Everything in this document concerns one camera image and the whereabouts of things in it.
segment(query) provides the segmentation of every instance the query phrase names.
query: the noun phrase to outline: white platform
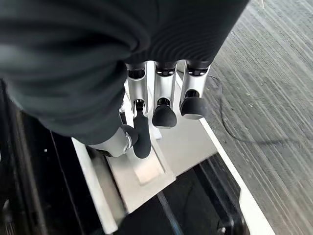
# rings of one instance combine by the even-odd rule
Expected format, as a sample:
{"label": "white platform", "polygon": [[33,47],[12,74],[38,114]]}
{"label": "white platform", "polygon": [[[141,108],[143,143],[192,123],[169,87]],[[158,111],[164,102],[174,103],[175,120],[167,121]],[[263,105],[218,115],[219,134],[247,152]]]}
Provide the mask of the white platform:
{"label": "white platform", "polygon": [[[150,94],[153,94],[153,62],[148,62],[147,71],[148,87]],[[259,222],[265,229],[266,234],[273,234],[260,208],[205,119],[187,120],[181,117],[178,102],[182,81],[178,74],[176,79],[173,109],[178,117],[178,124],[175,128],[169,130],[158,130],[150,122],[152,151],[146,159],[137,158],[133,151],[118,158],[105,159],[100,154],[96,154],[91,159],[87,154],[86,147],[73,139],[104,232],[111,234],[116,231],[119,222],[126,214],[132,213],[171,184],[176,176],[217,153],[218,149],[242,189],[240,199],[243,213],[246,214],[247,224],[254,225],[255,222]],[[126,106],[127,122],[131,125],[132,112],[129,100],[125,99],[124,104]],[[149,100],[150,112],[148,116],[150,120],[152,119],[152,104],[152,100]],[[248,214],[249,210],[252,210],[254,214]],[[254,229],[256,234],[260,234],[258,229]]]}

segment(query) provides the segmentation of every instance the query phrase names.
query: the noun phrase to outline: robotic hand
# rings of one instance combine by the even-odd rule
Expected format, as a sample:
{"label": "robotic hand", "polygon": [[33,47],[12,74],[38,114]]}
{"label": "robotic hand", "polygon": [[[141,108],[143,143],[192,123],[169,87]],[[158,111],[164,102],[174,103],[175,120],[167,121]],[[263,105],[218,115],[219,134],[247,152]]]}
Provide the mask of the robotic hand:
{"label": "robotic hand", "polygon": [[[155,63],[154,114],[152,124],[160,129],[176,126],[177,117],[173,112],[174,88],[177,62]],[[151,151],[148,123],[148,92],[146,62],[127,64],[130,102],[134,115],[134,128],[123,124],[107,141],[90,145],[106,151],[108,156],[118,157],[132,146],[139,158],[146,158]],[[205,116],[206,106],[202,98],[210,64],[208,62],[187,61],[179,102],[181,116],[200,119]]]}

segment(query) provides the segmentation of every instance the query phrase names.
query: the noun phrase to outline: black cable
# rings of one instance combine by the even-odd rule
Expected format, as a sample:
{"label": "black cable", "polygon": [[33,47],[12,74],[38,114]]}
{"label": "black cable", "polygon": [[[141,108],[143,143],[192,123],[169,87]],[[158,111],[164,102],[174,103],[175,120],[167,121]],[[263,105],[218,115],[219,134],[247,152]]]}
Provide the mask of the black cable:
{"label": "black cable", "polygon": [[[284,142],[297,142],[299,143],[299,140],[295,140],[292,138],[284,138],[284,139],[279,139],[279,140],[268,140],[268,141],[249,141],[249,140],[244,140],[240,137],[236,137],[234,134],[231,133],[231,131],[229,130],[229,128],[226,126],[226,123],[224,121],[224,115],[223,115],[223,86],[222,86],[222,82],[220,81],[219,78],[208,75],[208,77],[211,77],[215,80],[218,81],[219,83],[219,89],[220,89],[220,94],[219,94],[219,103],[220,103],[220,117],[222,120],[222,124],[223,127],[225,129],[225,131],[234,139],[244,142],[244,143],[256,143],[256,144],[260,144],[260,145],[266,145],[266,144],[275,144],[275,143],[284,143]],[[313,140],[313,137],[307,137],[307,136],[303,136],[305,138],[307,138],[308,140]]]}

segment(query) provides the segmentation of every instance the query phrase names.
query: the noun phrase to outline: carpet floor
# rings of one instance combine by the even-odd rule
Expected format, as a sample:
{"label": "carpet floor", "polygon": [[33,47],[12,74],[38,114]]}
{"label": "carpet floor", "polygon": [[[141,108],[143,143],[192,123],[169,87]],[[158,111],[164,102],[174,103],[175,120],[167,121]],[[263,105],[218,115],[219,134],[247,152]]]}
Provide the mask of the carpet floor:
{"label": "carpet floor", "polygon": [[277,235],[313,234],[313,1],[252,0],[207,81],[209,125]]}

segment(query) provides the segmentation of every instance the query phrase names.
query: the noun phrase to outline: dark fabric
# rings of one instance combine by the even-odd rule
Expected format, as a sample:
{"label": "dark fabric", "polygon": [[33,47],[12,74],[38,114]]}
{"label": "dark fabric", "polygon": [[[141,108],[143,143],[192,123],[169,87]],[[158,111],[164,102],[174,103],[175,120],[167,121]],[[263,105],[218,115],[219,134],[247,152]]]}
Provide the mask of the dark fabric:
{"label": "dark fabric", "polygon": [[246,0],[2,0],[0,75],[13,101],[85,144],[121,125],[124,62],[212,61]]}

